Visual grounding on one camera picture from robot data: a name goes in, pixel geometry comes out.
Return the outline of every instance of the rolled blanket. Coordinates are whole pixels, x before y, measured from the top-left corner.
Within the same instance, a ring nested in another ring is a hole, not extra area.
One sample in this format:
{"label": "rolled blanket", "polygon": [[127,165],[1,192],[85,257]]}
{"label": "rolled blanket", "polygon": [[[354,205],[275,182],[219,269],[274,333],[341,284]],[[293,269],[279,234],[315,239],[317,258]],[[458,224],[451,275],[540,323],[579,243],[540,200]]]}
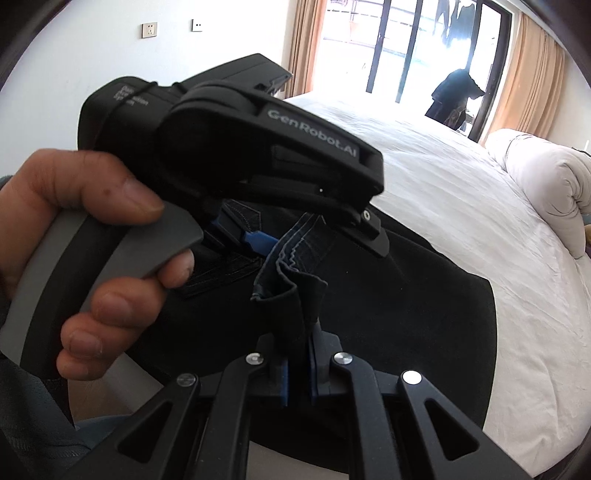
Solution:
{"label": "rolled blanket", "polygon": [[570,254],[584,256],[582,215],[591,213],[591,157],[509,129],[492,133],[486,149],[521,187]]}

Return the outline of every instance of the handle grip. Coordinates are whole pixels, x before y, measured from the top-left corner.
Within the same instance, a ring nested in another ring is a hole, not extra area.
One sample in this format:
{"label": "handle grip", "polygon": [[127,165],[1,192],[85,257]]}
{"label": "handle grip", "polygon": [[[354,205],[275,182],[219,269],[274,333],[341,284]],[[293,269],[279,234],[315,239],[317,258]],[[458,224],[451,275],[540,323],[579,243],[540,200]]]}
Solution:
{"label": "handle grip", "polygon": [[23,273],[0,329],[0,351],[37,377],[58,378],[61,327],[90,310],[99,285],[144,278],[202,239],[191,215],[171,203],[156,223],[137,227],[105,225],[85,212],[65,210]]}

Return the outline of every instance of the bedding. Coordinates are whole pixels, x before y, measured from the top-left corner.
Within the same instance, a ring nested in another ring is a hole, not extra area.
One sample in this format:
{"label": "bedding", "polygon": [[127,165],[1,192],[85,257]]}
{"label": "bedding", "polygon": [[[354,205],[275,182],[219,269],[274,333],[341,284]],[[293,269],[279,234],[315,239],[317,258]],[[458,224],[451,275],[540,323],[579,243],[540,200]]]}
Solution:
{"label": "bedding", "polygon": [[591,157],[506,128],[489,136],[486,149],[570,254],[582,257],[586,245],[583,215],[591,213]]}
{"label": "bedding", "polygon": [[574,260],[462,134],[369,94],[289,101],[381,150],[386,191],[374,205],[491,282],[498,356],[484,430],[532,476],[562,460],[591,426],[591,260]]}

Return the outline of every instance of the white bed sheet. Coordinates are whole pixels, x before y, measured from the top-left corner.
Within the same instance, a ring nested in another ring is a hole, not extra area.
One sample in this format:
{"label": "white bed sheet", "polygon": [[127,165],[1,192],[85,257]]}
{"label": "white bed sheet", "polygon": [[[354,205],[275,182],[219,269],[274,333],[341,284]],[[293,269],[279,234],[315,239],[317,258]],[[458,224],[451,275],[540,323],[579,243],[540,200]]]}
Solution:
{"label": "white bed sheet", "polygon": [[575,261],[461,134],[368,94],[289,101],[381,150],[386,192],[374,205],[491,282],[498,356],[485,432],[531,475],[562,460],[591,425],[590,259]]}

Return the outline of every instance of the screw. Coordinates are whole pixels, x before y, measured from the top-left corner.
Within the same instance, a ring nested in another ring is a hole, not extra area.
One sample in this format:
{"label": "screw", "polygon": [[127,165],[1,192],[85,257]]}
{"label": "screw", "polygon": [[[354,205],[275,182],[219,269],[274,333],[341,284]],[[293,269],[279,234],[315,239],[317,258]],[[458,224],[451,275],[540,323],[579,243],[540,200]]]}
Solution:
{"label": "screw", "polygon": [[402,379],[409,385],[418,385],[423,380],[423,377],[419,372],[407,370],[402,374]]}
{"label": "screw", "polygon": [[265,358],[260,353],[249,353],[246,356],[246,363],[248,365],[261,365]]}
{"label": "screw", "polygon": [[347,352],[339,352],[335,354],[334,359],[339,365],[349,365],[353,361],[353,355]]}
{"label": "screw", "polygon": [[177,383],[181,387],[192,387],[197,381],[197,377],[193,374],[180,374],[177,377]]}

